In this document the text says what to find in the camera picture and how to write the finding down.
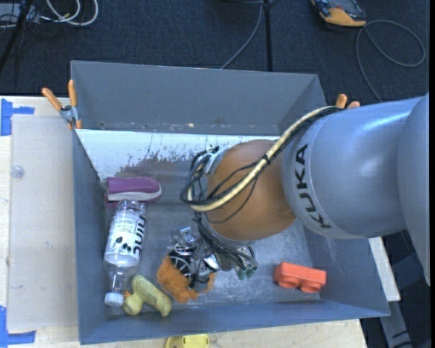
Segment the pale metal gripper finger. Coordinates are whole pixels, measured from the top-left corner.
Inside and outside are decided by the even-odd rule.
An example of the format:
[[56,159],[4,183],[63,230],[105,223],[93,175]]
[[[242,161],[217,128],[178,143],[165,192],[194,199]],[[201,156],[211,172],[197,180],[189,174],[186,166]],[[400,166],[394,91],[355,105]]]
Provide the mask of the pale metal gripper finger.
[[176,249],[196,249],[199,237],[190,227],[181,228],[172,234],[171,241]]

